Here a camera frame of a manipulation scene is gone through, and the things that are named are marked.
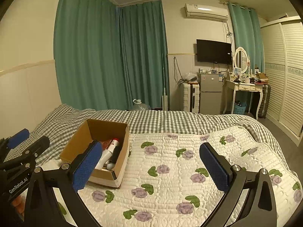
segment mini refrigerator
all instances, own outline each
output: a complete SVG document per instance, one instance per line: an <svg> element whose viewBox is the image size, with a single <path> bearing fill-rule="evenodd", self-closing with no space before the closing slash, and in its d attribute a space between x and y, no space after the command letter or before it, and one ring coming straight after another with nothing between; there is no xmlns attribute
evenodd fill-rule
<svg viewBox="0 0 303 227"><path fill-rule="evenodd" d="M199 85L181 84L181 111L198 113L199 112Z"/></svg>
<svg viewBox="0 0 303 227"><path fill-rule="evenodd" d="M220 114L222 84L222 74L201 74L199 113Z"/></svg>

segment laundry basket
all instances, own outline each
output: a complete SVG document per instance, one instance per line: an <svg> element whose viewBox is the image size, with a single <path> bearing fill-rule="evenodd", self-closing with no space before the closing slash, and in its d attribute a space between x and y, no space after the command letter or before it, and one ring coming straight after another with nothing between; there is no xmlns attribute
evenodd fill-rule
<svg viewBox="0 0 303 227"><path fill-rule="evenodd" d="M246 102L241 102L241 107L238 106L236 103L234 104L234 114L241 114L244 115L246 109Z"/></svg>

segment mirror frame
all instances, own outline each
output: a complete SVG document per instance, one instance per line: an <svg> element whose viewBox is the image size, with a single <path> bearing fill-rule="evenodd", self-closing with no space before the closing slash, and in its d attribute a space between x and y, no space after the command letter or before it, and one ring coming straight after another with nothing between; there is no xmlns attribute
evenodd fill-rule
<svg viewBox="0 0 303 227"><path fill-rule="evenodd" d="M237 55L240 51L242 51L242 52L245 54L246 58L247 58L246 67L245 67L245 69L244 69L243 71L241 71L241 73L245 73L245 72L247 71L247 68L248 68L248 65L247 65L247 63L248 63L248 55L247 55L247 52L245 51L245 49L243 49L242 47L238 47L238 48L236 49L235 53L234 53L234 59L233 59L234 67L238 68L238 66L236 65L236 55Z"/></svg>

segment teal curtain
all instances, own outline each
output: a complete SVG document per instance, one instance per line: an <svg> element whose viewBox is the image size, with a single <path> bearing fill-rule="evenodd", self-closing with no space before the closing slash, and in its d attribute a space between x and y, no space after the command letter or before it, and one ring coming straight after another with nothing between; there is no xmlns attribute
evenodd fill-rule
<svg viewBox="0 0 303 227"><path fill-rule="evenodd" d="M119 18L108 0L59 0L54 58L61 100L74 108L129 108Z"/></svg>
<svg viewBox="0 0 303 227"><path fill-rule="evenodd" d="M243 47L249 54L252 69L257 65L264 72L263 41L256 11L253 8L250 8L250 11L248 8L240 8L238 4L233 6L230 2L228 8L234 27L236 47Z"/></svg>
<svg viewBox="0 0 303 227"><path fill-rule="evenodd" d="M162 2L119 7L121 56L129 102L161 107L163 68L169 96L166 32Z"/></svg>

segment table leg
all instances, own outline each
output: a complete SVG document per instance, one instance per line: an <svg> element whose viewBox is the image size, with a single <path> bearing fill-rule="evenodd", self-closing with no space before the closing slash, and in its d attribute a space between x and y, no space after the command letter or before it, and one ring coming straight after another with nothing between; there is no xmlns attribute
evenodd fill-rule
<svg viewBox="0 0 303 227"><path fill-rule="evenodd" d="M224 107L223 114L225 114L226 109L227 109L227 97L228 97L228 87L225 86L225 107Z"/></svg>
<svg viewBox="0 0 303 227"><path fill-rule="evenodd" d="M248 113L250 113L250 108L251 108L253 94L254 94L253 92L251 92L251 94L250 94L250 103L249 103Z"/></svg>
<svg viewBox="0 0 303 227"><path fill-rule="evenodd" d="M259 108L260 108L262 99L263 99L263 91L260 92L260 100L259 100L259 104L258 104L258 108L257 108L256 120L258 120L258 113L259 113Z"/></svg>
<svg viewBox="0 0 303 227"><path fill-rule="evenodd" d="M236 88L234 88L234 96L232 97L231 114L234 113L234 101L236 99Z"/></svg>

